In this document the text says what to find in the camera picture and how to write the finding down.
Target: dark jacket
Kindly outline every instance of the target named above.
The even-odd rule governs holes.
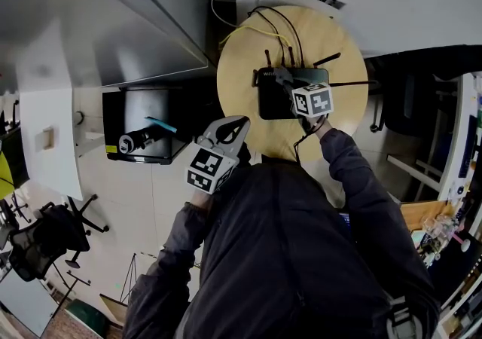
[[[238,169],[207,219],[189,203],[178,213],[133,289],[124,337],[386,337],[387,294],[404,295],[431,337],[439,305],[400,209],[351,137],[330,130],[321,145],[350,227],[299,166]]]

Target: office chair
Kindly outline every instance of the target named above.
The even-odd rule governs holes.
[[[370,95],[383,95],[380,122],[370,126],[372,133],[384,126],[406,136],[424,137],[432,134],[437,118],[438,97],[433,75],[423,72],[378,71],[377,80],[383,87]]]
[[[67,197],[69,199],[69,205],[72,210],[72,213],[68,211],[67,204],[64,205],[58,205],[56,206],[58,209],[62,209],[61,212],[59,212],[57,215],[59,218],[64,218],[63,222],[66,224],[68,223],[67,218],[70,218],[71,225],[74,227],[72,228],[72,234],[76,235],[76,238],[73,239],[73,241],[70,241],[69,244],[67,245],[67,249],[76,251],[74,254],[74,257],[72,260],[66,260],[66,263],[68,266],[78,269],[80,268],[80,265],[77,262],[78,256],[81,254],[81,252],[86,252],[90,249],[89,243],[87,241],[87,238],[85,237],[90,236],[90,231],[85,231],[83,224],[91,227],[92,229],[95,229],[96,231],[100,233],[108,232],[109,227],[105,225],[103,228],[100,228],[99,226],[95,225],[92,221],[88,220],[83,216],[83,213],[85,212],[85,209],[90,205],[90,203],[94,200],[97,200],[97,194],[93,194],[90,199],[80,208],[78,209],[77,206],[74,203],[74,200],[71,197]]]
[[[5,200],[0,200],[0,249],[5,247],[10,233],[18,231],[19,225],[15,213]]]
[[[90,250],[86,238],[90,231],[85,231],[83,224],[101,233],[109,230],[107,225],[99,228],[82,215],[96,198],[93,195],[79,210],[69,197],[72,212],[66,204],[48,203],[36,212],[38,219],[35,223],[11,234],[13,249],[9,261],[23,280],[43,279],[49,266],[66,254],[67,249],[75,251],[72,260],[66,260],[67,265],[76,269],[80,267],[77,263],[78,256],[81,252]]]
[[[12,112],[12,121],[11,122],[6,122],[5,121],[5,112],[2,110],[2,113],[0,114],[0,136],[3,136],[4,134],[7,134],[7,126],[10,127],[10,130],[15,129],[16,127],[20,126],[20,121],[16,121],[15,119],[15,106],[19,105],[20,101],[18,99],[15,100],[14,102],[14,109]]]
[[[15,192],[12,194],[11,199],[12,199],[12,203],[14,203],[14,205],[10,205],[10,208],[14,211],[14,213],[16,212],[19,217],[21,217],[25,221],[27,221],[27,224],[30,224],[32,222],[32,220],[30,218],[25,217],[25,215],[21,211],[22,208],[28,208],[29,204],[24,203],[23,205],[19,205],[18,202],[17,202],[17,195],[15,194]]]
[[[51,217],[52,203],[42,207],[42,217],[19,231],[11,232],[12,250],[8,260],[12,269],[26,282],[43,279],[48,268],[67,253],[64,240],[69,238],[63,225]]]

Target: white desk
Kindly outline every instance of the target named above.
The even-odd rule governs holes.
[[[392,155],[387,157],[389,162],[405,170],[415,179],[420,180],[423,184],[438,191],[438,200],[450,200],[454,206],[456,206],[459,203],[459,200],[466,195],[468,184],[474,174],[474,171],[469,168],[467,177],[459,178],[459,170],[463,161],[468,134],[468,119],[471,115],[477,117],[478,103],[475,84],[477,82],[480,83],[480,81],[477,80],[478,78],[479,77],[474,77],[473,74],[465,74],[459,79],[453,138],[450,144],[450,151],[444,171],[440,174],[440,172],[429,166],[429,164],[417,161],[417,164],[423,167],[426,172],[431,171],[432,173],[441,175],[439,181]],[[480,145],[480,135],[482,135],[482,132],[478,129],[478,145]],[[475,152],[474,159],[477,160],[477,152]],[[461,194],[458,194],[457,189],[460,187],[464,188],[464,191]]]
[[[77,157],[104,141],[100,136],[85,142],[74,128],[72,79],[59,20],[53,20],[22,49],[16,72],[23,153],[30,179],[83,200]],[[53,128],[53,148],[44,150],[42,133],[49,127]]]
[[[103,136],[79,140],[73,124],[72,89],[20,94],[20,128],[29,177],[60,194],[83,200],[77,159],[100,146]],[[53,128],[53,148],[43,149],[42,132]]]

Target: metal rod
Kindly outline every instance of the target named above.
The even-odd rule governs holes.
[[[123,303],[124,300],[126,300],[126,299],[127,299],[127,296],[129,296],[129,295],[130,295],[130,291],[129,291],[129,293],[128,293],[127,295],[124,296],[124,299],[122,299],[122,301],[120,301],[120,302]]]
[[[441,189],[441,183],[440,182],[436,182],[431,177],[428,177],[427,175],[423,174],[419,170],[411,167],[407,163],[399,160],[398,158],[393,157],[390,154],[388,155],[386,160],[390,163],[393,163],[395,166],[398,166],[400,169],[404,170],[405,172],[410,174],[415,179],[418,179],[419,181],[423,182],[425,185],[428,185],[434,191],[440,192],[440,189]]]
[[[78,280],[79,282],[85,284],[86,286],[89,286],[89,287],[90,287],[90,280],[85,281],[85,280],[79,279],[78,277],[76,277],[76,275],[72,275],[72,272],[71,272],[70,270],[67,271],[67,274],[68,274],[69,276],[72,276],[74,279]]]
[[[120,293],[120,298],[119,298],[120,302],[122,302],[122,295],[124,294],[124,289],[126,288],[127,278],[129,277],[129,271],[132,264],[133,264],[133,260],[130,259],[129,269],[127,270],[126,279],[124,280],[124,287],[122,287],[122,292]]]
[[[67,288],[69,287],[69,284],[67,284],[66,280],[63,278],[62,274],[60,273],[59,271],[59,268],[57,268],[57,266],[55,265],[55,263],[52,263],[53,264],[53,267],[55,268],[55,270],[57,271],[57,273],[59,274],[60,276],[60,279],[62,279],[62,282],[64,284],[64,286],[66,286]]]
[[[375,96],[375,108],[374,108],[374,122],[370,126],[370,131],[372,133],[376,133],[378,130],[377,119],[378,119],[378,106],[380,104],[380,99],[378,96]]]
[[[67,297],[69,296],[71,290],[74,289],[75,284],[77,284],[77,281],[82,281],[82,280],[77,279],[77,278],[75,279],[74,284],[72,284],[72,286],[69,287],[69,289],[67,290],[66,294],[63,295],[62,300],[60,301],[59,305],[57,306],[57,308],[56,308],[55,311],[53,312],[53,315],[52,315],[52,317],[51,317],[50,319],[53,319],[53,318],[55,317],[55,315],[57,315],[57,313],[59,312],[59,310],[60,310],[63,302],[66,301],[66,299],[67,299]]]
[[[136,254],[134,254],[133,259],[132,259],[133,266],[134,266],[134,258],[135,258],[135,256],[136,256]],[[129,304],[129,301],[130,301],[130,290],[133,288],[133,286],[132,286],[132,283],[133,283],[133,272],[134,272],[134,271],[131,269],[131,270],[130,270],[130,278],[129,278],[129,293],[128,293],[129,297],[127,298],[127,304]]]

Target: round wooden table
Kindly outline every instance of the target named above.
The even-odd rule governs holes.
[[[346,31],[330,17],[303,7],[282,6],[276,9],[289,18],[296,28],[306,67],[313,67],[317,60],[341,52],[340,58],[320,66],[328,70],[330,83],[367,80],[360,50]],[[274,11],[259,11],[290,41],[299,67],[300,51],[288,23]],[[242,26],[273,32],[273,28],[259,14],[251,15]],[[294,160],[293,144],[304,135],[298,120],[266,121],[258,114],[258,88],[252,86],[252,78],[253,70],[267,66],[266,49],[270,52],[273,66],[279,66],[282,52],[277,38],[253,29],[242,29],[228,39],[218,65],[219,100],[224,115],[245,115],[251,120],[246,137],[250,148],[268,157]],[[285,63],[290,64],[287,48]],[[333,127],[352,135],[365,113],[368,86],[334,87],[332,93],[334,112],[328,119]],[[315,136],[308,137],[300,144],[299,153],[301,161],[321,158],[319,140]]]

